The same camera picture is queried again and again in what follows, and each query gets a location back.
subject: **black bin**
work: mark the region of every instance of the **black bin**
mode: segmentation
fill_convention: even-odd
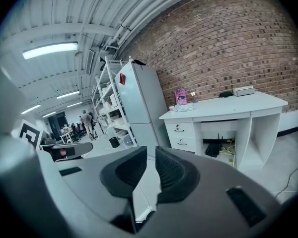
[[[117,148],[119,146],[117,137],[112,137],[109,142],[113,148]]]

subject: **brick wall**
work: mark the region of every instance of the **brick wall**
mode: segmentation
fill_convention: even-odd
[[[233,87],[257,90],[298,109],[298,32],[276,0],[183,0],[123,50],[156,68],[166,104],[185,88],[197,100]]]

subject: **metal shelving unit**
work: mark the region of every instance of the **metal shelving unit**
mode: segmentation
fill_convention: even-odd
[[[100,77],[95,76],[96,84],[97,85],[96,85],[96,89],[95,89],[95,91],[93,93],[93,97],[91,99],[92,100],[92,103],[94,105],[95,112],[97,114],[97,119],[98,120],[102,119],[103,121],[105,121],[104,117],[106,116],[107,119],[109,121],[111,121],[111,123],[107,124],[107,126],[105,126],[105,123],[104,122],[100,123],[102,125],[103,131],[107,131],[111,127],[116,128],[116,129],[120,129],[120,130],[126,130],[127,131],[127,134],[131,138],[131,141],[133,143],[133,146],[137,146],[135,137],[134,137],[134,135],[133,135],[133,133],[131,132],[131,129],[130,129],[130,124],[127,122],[125,113],[124,113],[124,111],[122,109],[122,105],[120,103],[120,99],[118,98],[117,89],[116,89],[116,85],[115,85],[115,81],[114,81],[114,77],[122,69],[122,67],[123,67],[124,64],[121,63],[120,61],[117,61],[117,60],[108,60],[107,57],[105,57],[105,61],[106,61],[106,64],[104,66],[104,69],[103,69]],[[106,84],[107,85],[107,89],[106,89],[106,91],[104,93],[102,92],[102,89],[101,89],[101,85],[103,85],[103,84]],[[94,98],[95,98],[95,95],[96,95],[97,92],[99,92],[100,99],[95,104],[94,103]],[[117,106],[114,107],[114,108],[111,108],[111,109],[107,109],[106,108],[106,105],[105,105],[105,102],[106,102],[106,100],[112,94],[114,94],[114,97],[115,97],[115,101],[117,103]],[[103,114],[100,114],[99,113],[99,111],[97,110],[97,108],[99,107],[99,105],[103,105],[103,108],[105,110],[105,113],[103,113]],[[115,122],[113,122],[113,120],[112,120],[112,118],[110,116],[113,111],[117,111],[117,110],[119,110],[119,112],[121,114],[121,117],[122,117],[122,119],[124,121],[124,123],[121,124],[121,125],[117,125]],[[127,135],[119,136],[116,133],[115,130],[114,130],[114,132],[115,132],[115,136],[117,138],[119,138],[120,141],[123,141],[123,138],[127,136]]]

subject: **refrigerator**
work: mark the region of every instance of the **refrigerator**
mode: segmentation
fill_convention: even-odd
[[[125,84],[120,82],[121,74]],[[117,73],[115,83],[138,145],[147,146],[152,156],[156,146],[170,147],[164,120],[159,119],[167,106],[156,70],[129,62]]]

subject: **ceiling light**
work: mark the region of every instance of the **ceiling light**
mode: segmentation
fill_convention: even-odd
[[[70,107],[72,107],[72,106],[75,106],[75,105],[78,105],[78,104],[81,104],[81,102],[78,102],[78,103],[75,103],[75,104],[69,105],[69,106],[67,106],[67,108],[70,108]]]
[[[77,48],[78,48],[78,42],[65,42],[65,43],[51,44],[47,46],[40,46],[32,50],[27,50],[22,54],[24,59],[28,60],[30,58],[38,57],[45,54],[61,52],[61,51],[77,50]]]
[[[44,118],[44,117],[48,117],[48,116],[50,116],[50,115],[52,115],[52,114],[55,114],[56,113],[56,111],[54,111],[54,112],[52,112],[52,113],[49,113],[49,114],[47,114],[47,115],[45,115],[45,116],[42,116],[42,118]]]
[[[77,93],[79,93],[79,91],[72,92],[72,93],[67,93],[67,94],[64,94],[64,95],[58,96],[58,97],[56,97],[56,98],[57,98],[57,99],[60,99],[60,98],[64,98],[64,97],[67,97],[67,96],[69,96],[69,95],[73,95],[73,94],[77,94]]]
[[[27,110],[23,111],[21,114],[24,115],[25,113],[28,113],[28,112],[30,112],[31,110],[34,110],[34,109],[36,109],[36,108],[38,108],[38,107],[40,107],[40,106],[41,106],[41,105],[36,105],[36,106],[34,106],[34,107],[31,107],[30,109],[27,109]]]

